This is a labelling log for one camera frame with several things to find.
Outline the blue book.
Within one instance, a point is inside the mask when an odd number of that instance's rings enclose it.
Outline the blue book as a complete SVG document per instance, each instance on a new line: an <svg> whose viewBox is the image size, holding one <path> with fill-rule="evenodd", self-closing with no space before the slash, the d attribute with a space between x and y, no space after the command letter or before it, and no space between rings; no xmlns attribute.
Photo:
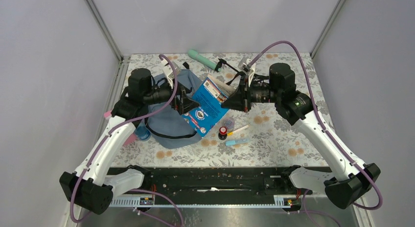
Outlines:
<svg viewBox="0 0 415 227"><path fill-rule="evenodd" d="M221 104L234 92L235 88L209 74L191 97L200 106L182 117L198 135L204 137L227 113L228 109L222 108Z"/></svg>

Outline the blue grey backpack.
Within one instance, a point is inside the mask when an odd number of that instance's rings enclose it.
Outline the blue grey backpack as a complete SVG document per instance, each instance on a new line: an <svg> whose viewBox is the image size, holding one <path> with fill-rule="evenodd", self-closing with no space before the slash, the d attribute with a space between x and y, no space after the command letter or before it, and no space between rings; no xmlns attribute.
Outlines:
<svg viewBox="0 0 415 227"><path fill-rule="evenodd" d="M182 69L178 75L180 84L188 89L198 89L202 80L191 70ZM164 103L148 106L149 113L160 109ZM147 120L147 129L155 141L167 149L177 149L199 142L202 137L185 121L182 115L170 106L159 113L152 115Z"/></svg>

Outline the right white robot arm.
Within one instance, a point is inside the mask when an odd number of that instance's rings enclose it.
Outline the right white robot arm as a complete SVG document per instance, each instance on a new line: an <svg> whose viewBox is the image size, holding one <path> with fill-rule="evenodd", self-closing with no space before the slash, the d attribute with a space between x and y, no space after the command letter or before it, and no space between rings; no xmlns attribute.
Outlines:
<svg viewBox="0 0 415 227"><path fill-rule="evenodd" d="M254 67L244 63L239 70L237 89L222 108L246 113L253 103L273 103L277 113L311 142L330 168L320 172L289 167L280 181L285 193L298 189L322 192L336 207L345 209L374 188L380 168L364 162L336 136L311 95L297 90L295 73L288 64L272 64L267 77L255 74Z"/></svg>

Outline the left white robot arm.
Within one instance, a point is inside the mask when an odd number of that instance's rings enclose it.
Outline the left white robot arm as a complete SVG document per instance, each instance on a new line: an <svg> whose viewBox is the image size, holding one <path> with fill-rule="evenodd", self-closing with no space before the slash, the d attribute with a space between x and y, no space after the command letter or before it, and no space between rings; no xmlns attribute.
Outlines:
<svg viewBox="0 0 415 227"><path fill-rule="evenodd" d="M182 147L185 140L194 138L196 132L183 115L198 107L191 96L201 83L188 69L166 68L157 76L145 68L131 72L98 142L75 171L64 172L59 179L71 216L76 207L99 215L114 198L127 192L151 192L151 172L143 167L130 165L113 176L108 176L108 171L141 124L168 148Z"/></svg>

